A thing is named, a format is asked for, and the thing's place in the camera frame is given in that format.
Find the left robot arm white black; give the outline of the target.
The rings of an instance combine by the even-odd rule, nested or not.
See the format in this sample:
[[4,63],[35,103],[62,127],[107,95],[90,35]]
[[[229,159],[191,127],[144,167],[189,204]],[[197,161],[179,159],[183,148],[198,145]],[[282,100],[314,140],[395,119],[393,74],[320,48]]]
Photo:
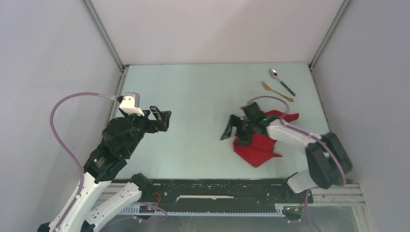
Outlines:
[[94,208],[100,195],[127,165],[144,135],[166,132],[172,115],[171,111],[160,111],[156,106],[144,110],[141,116],[135,110],[121,108],[120,111],[123,116],[109,121],[102,131],[101,143],[84,165],[83,184],[77,186],[53,221],[39,226],[39,232],[98,232],[131,203],[151,199],[153,182],[138,173],[114,196]]

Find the red cloth napkin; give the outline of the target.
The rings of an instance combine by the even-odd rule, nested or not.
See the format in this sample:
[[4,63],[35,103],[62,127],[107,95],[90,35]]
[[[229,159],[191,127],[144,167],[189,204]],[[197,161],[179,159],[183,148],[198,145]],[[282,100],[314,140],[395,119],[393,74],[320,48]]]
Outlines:
[[[280,117],[283,113],[278,110],[264,112],[266,116],[276,115]],[[253,136],[250,146],[238,146],[238,139],[233,140],[233,151],[251,166],[257,168],[272,158],[281,158],[282,155],[275,152],[277,140],[267,138],[258,134]]]

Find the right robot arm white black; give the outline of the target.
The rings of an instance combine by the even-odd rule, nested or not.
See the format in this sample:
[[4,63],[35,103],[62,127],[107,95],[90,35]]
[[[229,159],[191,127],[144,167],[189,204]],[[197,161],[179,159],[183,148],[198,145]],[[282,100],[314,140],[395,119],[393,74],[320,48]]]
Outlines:
[[232,135],[237,146],[247,147],[254,144],[257,137],[276,140],[296,148],[305,155],[308,168],[287,178],[281,189],[282,198],[294,202],[301,192],[312,189],[328,189],[347,183],[347,173],[352,170],[352,162],[336,134],[314,134],[299,129],[285,119],[287,113],[268,114],[253,102],[242,107],[244,117],[230,115],[228,124],[220,137],[221,140]]

